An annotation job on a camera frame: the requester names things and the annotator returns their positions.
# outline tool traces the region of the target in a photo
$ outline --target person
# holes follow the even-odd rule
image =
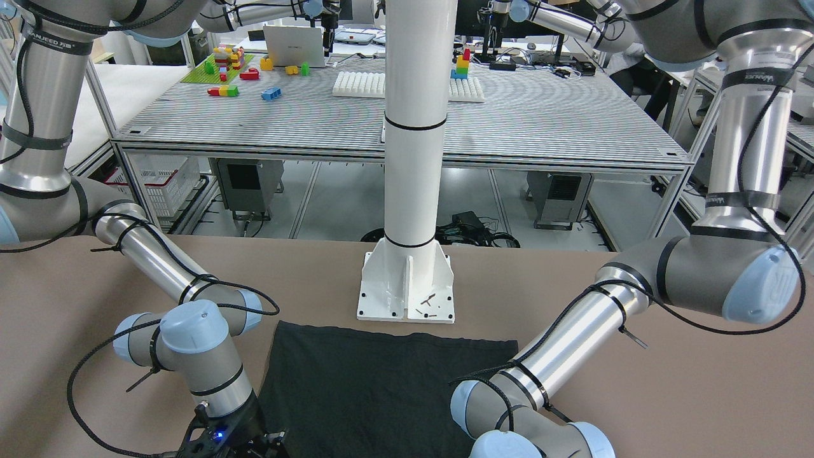
[[[655,121],[670,99],[670,81],[652,62],[645,59],[645,47],[633,43],[623,52],[610,57],[606,72],[628,97],[640,87],[650,94],[645,113]]]

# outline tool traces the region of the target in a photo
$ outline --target white pole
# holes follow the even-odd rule
[[[454,322],[453,273],[433,237],[456,8],[387,4],[386,238],[362,271],[358,319]]]

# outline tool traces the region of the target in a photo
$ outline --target silver laptop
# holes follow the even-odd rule
[[[300,66],[303,62],[308,62],[312,68],[325,67],[321,27],[266,25],[263,33],[275,67]]]

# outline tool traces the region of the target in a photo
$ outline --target brown tabletop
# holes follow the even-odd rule
[[[265,317],[235,339],[256,388],[275,318],[392,334],[517,339],[523,346],[612,256],[448,247],[457,322],[394,324],[355,318],[369,244],[173,239],[220,278],[260,288],[279,302],[278,317]],[[0,255],[0,456],[116,456],[71,418],[66,380],[124,317],[165,311],[173,301],[119,254],[89,252],[100,246],[76,237],[32,253]],[[752,337],[699,331],[653,307],[628,321],[649,350],[613,336],[552,400],[575,421],[602,429],[619,457],[811,456],[814,310],[808,302],[784,328]],[[77,381],[77,408],[113,445],[174,450],[191,419],[191,397],[182,379],[166,372],[125,394],[144,373],[112,349],[102,351]]]

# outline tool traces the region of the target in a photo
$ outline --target black cloth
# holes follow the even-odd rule
[[[634,87],[642,88],[650,94],[650,100],[645,106],[645,113],[653,121],[667,106],[670,99],[670,79],[661,73],[649,60],[643,59],[631,68],[619,70],[610,75],[610,79],[630,97]]]
[[[517,341],[281,321],[260,405],[269,431],[287,429],[292,458],[465,458],[474,441],[449,413],[454,386],[448,382],[517,352]]]

